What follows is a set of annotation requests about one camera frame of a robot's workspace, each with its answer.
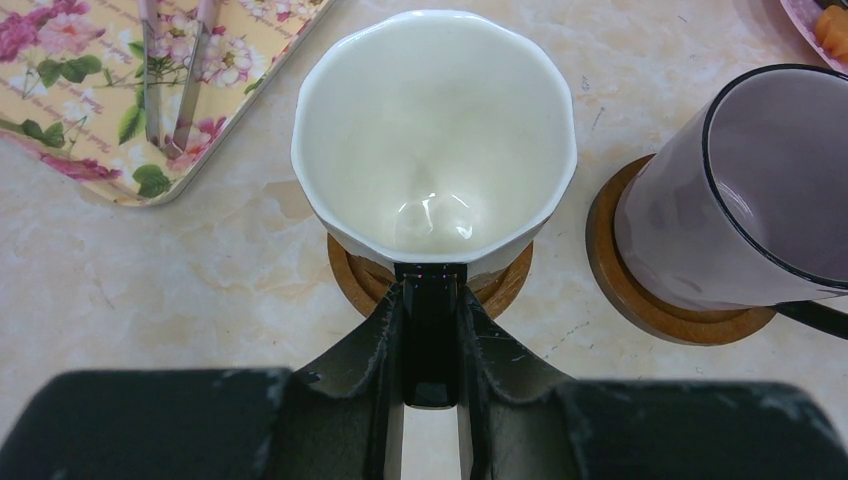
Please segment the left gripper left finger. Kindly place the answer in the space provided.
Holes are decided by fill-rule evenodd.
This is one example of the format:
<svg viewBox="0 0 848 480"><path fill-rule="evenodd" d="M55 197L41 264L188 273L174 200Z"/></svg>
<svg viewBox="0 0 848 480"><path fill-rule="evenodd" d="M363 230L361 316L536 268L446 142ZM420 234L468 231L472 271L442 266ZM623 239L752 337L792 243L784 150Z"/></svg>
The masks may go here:
<svg viewBox="0 0 848 480"><path fill-rule="evenodd" d="M397 479L402 294L299 370L77 370L1 448L5 479Z"/></svg>

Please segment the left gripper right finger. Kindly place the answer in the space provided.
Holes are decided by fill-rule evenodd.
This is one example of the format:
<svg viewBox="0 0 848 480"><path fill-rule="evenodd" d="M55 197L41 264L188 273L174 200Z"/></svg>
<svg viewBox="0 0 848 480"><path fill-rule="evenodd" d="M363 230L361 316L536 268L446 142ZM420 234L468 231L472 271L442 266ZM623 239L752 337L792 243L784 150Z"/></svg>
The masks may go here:
<svg viewBox="0 0 848 480"><path fill-rule="evenodd" d="M843 479L823 410L779 382L576 380L456 300L465 479Z"/></svg>

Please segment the brown round coaster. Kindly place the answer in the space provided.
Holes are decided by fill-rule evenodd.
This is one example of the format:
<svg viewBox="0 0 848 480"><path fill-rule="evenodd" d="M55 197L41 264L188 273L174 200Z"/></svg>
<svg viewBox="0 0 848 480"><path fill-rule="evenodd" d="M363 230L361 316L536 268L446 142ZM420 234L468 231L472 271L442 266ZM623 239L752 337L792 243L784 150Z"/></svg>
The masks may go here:
<svg viewBox="0 0 848 480"><path fill-rule="evenodd" d="M327 234L327 252L333 276L351 305L368 317L395 281L394 272L377 263L351 255ZM491 319L503 314L523 287L531 267L533 244L528 245L507 268L468 281Z"/></svg>
<svg viewBox="0 0 848 480"><path fill-rule="evenodd" d="M768 308L691 311L670 305L645 290L626 268L614 237L614 214L627 184L650 161L645 155L621 168L600 189L590 207L585 242L594 278L607 300L646 333L682 345L726 345L766 326Z"/></svg>

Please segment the black mug white inside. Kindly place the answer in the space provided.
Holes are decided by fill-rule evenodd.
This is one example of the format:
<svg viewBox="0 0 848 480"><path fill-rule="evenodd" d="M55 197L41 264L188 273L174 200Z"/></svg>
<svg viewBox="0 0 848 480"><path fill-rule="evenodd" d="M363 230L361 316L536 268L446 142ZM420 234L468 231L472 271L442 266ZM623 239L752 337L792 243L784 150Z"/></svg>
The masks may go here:
<svg viewBox="0 0 848 480"><path fill-rule="evenodd" d="M328 234L400 286L406 404L457 403L459 297L530 245L577 159L563 75L476 14L394 15L306 76L291 163Z"/></svg>

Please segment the grey mug black handle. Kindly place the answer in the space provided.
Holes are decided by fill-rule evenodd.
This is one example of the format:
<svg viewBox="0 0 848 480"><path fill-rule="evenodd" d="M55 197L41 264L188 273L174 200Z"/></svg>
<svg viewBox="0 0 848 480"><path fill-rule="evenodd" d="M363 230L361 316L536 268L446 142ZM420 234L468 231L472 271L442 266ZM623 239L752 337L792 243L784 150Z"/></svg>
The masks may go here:
<svg viewBox="0 0 848 480"><path fill-rule="evenodd" d="M847 316L847 78L745 72L629 180L613 232L628 273L694 313L762 307L837 338Z"/></svg>

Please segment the floral rectangular tray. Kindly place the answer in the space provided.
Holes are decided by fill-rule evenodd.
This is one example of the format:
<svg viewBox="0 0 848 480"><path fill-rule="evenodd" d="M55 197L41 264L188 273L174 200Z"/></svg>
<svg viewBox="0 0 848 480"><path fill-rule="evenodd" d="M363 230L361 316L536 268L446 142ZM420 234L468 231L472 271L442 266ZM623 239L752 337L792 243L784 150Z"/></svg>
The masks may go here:
<svg viewBox="0 0 848 480"><path fill-rule="evenodd" d="M153 66L162 139L172 131L197 1L156 1ZM266 80L329 11L327 1L220 1L187 150L168 159L145 138L137 1L5 1L1 136L125 206L176 197Z"/></svg>

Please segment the pink silicone tongs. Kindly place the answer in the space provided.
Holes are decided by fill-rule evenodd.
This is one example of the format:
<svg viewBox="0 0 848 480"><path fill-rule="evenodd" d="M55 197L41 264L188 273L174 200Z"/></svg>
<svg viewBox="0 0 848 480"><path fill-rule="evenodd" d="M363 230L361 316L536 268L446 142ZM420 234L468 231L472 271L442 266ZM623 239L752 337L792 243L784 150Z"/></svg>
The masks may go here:
<svg viewBox="0 0 848 480"><path fill-rule="evenodd" d="M159 113L160 93L153 66L154 48L158 34L158 7L156 1L137 1L140 25L142 28L142 107L146 112L145 138L158 147L168 159L176 159L187 150L193 125L198 98L201 89L203 64L207 45L211 40L215 21L220 10L220 1L198 1L195 8L196 25L193 43L190 45L186 61L181 62L184 72L181 77L171 81L181 87L178 111L172 131L168 138L162 139L161 118Z"/></svg>

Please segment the orange flower-shaped cookie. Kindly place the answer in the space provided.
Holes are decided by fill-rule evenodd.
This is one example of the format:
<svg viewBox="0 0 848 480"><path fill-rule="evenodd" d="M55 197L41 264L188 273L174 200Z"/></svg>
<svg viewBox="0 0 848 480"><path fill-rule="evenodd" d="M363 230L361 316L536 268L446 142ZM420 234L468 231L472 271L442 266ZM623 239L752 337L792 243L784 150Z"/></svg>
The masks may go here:
<svg viewBox="0 0 848 480"><path fill-rule="evenodd" d="M847 2L817 1L822 9L814 25L819 45L832 57L847 62Z"/></svg>

